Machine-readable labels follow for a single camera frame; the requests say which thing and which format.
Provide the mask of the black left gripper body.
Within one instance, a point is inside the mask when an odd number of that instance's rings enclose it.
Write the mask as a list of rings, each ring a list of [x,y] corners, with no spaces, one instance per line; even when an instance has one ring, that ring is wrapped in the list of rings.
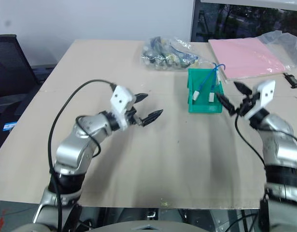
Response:
[[[142,119],[136,113],[137,110],[132,106],[131,109],[127,110],[125,113],[126,120],[129,125],[142,126]]]

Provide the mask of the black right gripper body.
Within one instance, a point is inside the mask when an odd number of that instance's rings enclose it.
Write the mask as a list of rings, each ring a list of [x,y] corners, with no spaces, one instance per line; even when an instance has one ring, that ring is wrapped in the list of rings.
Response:
[[[259,100],[259,93],[244,98],[240,106],[236,109],[237,114],[239,116],[245,116],[255,106],[257,100]]]

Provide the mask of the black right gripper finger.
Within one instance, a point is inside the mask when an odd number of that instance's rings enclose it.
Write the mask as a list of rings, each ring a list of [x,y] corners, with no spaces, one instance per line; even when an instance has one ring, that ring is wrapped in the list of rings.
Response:
[[[234,85],[243,95],[252,95],[252,90],[249,89],[244,83],[235,81]]]
[[[222,106],[227,109],[230,116],[233,116],[237,113],[237,109],[224,94],[216,93],[216,97]]]

